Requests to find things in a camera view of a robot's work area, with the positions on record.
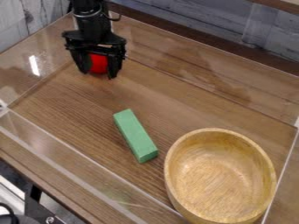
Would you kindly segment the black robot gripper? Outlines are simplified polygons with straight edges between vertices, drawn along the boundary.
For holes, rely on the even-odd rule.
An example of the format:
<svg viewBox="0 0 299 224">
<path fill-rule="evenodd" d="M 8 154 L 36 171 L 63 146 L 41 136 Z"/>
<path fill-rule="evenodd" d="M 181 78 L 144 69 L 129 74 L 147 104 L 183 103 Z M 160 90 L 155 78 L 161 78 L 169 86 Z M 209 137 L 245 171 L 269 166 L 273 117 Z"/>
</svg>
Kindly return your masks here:
<svg viewBox="0 0 299 224">
<path fill-rule="evenodd" d="M 107 56 L 107 76 L 115 79 L 127 53 L 127 40 L 112 32 L 111 27 L 111 22 L 119 18 L 111 18 L 103 11 L 75 13 L 73 18 L 77 29 L 65 31 L 61 36 L 77 69 L 87 74 L 92 66 L 89 55 Z"/>
</svg>

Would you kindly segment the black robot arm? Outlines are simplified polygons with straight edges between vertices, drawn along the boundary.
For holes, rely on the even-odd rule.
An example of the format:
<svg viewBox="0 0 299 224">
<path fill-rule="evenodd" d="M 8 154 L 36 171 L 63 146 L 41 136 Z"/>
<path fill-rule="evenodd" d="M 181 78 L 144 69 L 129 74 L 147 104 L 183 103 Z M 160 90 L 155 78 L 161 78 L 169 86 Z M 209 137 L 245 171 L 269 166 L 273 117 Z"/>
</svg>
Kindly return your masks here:
<svg viewBox="0 0 299 224">
<path fill-rule="evenodd" d="M 117 77 L 127 56 L 127 40 L 112 31 L 121 17 L 108 15 L 105 0 L 71 0 L 77 29 L 65 31 L 65 49 L 83 74 Z"/>
</svg>

